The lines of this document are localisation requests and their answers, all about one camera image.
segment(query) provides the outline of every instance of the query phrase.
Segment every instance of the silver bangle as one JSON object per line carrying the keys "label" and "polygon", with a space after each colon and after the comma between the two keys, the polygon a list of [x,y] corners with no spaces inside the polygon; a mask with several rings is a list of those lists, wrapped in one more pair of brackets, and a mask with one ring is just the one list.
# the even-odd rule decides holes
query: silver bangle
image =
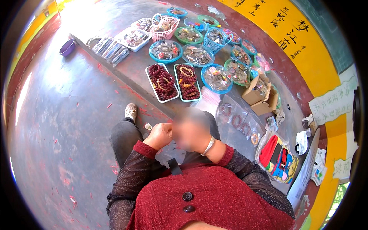
{"label": "silver bangle", "polygon": [[209,143],[208,143],[208,146],[207,146],[207,148],[206,148],[206,150],[204,151],[204,153],[202,153],[201,155],[202,156],[205,156],[206,155],[206,153],[209,151],[209,149],[212,147],[212,145],[213,145],[213,143],[215,142],[215,138],[214,137],[211,137],[211,140],[209,141]]}

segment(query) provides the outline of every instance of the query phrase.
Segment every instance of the red knit cardigan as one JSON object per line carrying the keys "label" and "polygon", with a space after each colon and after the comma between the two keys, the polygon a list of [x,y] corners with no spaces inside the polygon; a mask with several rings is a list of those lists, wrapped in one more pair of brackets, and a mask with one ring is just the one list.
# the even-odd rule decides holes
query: red knit cardigan
{"label": "red knit cardigan", "polygon": [[[138,141],[107,197],[110,229],[179,229],[191,220],[225,229],[292,229],[293,209],[258,165],[226,145],[214,165],[147,183],[157,151]],[[184,201],[183,193],[193,198]],[[193,212],[183,208],[192,205]]]}

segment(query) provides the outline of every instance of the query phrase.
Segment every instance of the concrete floor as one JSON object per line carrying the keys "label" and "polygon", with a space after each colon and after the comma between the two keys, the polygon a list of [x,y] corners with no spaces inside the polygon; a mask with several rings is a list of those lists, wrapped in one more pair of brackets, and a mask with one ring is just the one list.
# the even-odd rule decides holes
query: concrete floor
{"label": "concrete floor", "polygon": [[[106,195],[119,170],[109,137],[112,127],[124,117],[127,103],[134,102],[140,107],[137,125],[146,134],[145,123],[170,122],[179,108],[189,106],[180,99],[164,105],[153,103],[153,92],[144,73],[146,66],[155,63],[147,53],[152,41],[139,52],[131,52],[115,70],[79,46],[67,58],[58,55],[60,44],[68,39],[69,32],[82,41],[97,33],[115,35],[127,27],[127,23],[117,23],[118,18],[133,22],[145,16],[146,10],[151,10],[148,15],[153,15],[168,8],[156,1],[146,4],[151,8],[143,7],[140,1],[130,5],[129,1],[103,0],[89,6],[98,9],[94,18],[83,15],[84,21],[75,21],[74,27],[69,27],[73,20],[67,14],[64,18],[61,15],[62,27],[42,46],[24,73],[21,90],[16,95],[18,104],[10,117],[8,146],[19,189],[45,229],[108,229]],[[123,12],[129,17],[122,17]],[[79,24],[88,21],[86,27]],[[73,29],[76,25],[81,26],[80,33]],[[223,64],[229,50],[229,46],[221,50],[215,62]],[[173,73],[173,64],[168,69]],[[268,77],[282,96],[287,117],[278,133],[289,139],[295,153],[295,135],[302,131],[303,114],[275,72]],[[241,99],[243,91],[243,87],[235,85],[228,95],[264,127],[271,113],[257,117]],[[220,122],[218,125],[225,143],[242,149],[242,154],[254,160],[255,149],[250,141],[230,125]],[[180,163],[182,153],[170,145],[157,159],[164,163],[174,156]],[[284,193],[289,189],[289,185],[275,183],[275,186]],[[77,201],[77,207],[73,208],[70,196]]]}

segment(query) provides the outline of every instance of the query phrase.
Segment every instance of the person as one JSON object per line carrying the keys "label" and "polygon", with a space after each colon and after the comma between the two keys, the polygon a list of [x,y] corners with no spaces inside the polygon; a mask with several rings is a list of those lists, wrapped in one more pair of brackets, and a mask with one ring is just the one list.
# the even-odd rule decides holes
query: person
{"label": "person", "polygon": [[[266,171],[221,142],[215,118],[203,113],[208,128],[184,117],[176,126],[175,120],[155,125],[143,140],[135,125],[137,107],[128,104],[124,120],[111,132],[121,169],[107,196],[110,229],[294,227],[286,196],[272,186]],[[173,136],[190,152],[182,165],[168,161],[167,169],[155,155]]]}

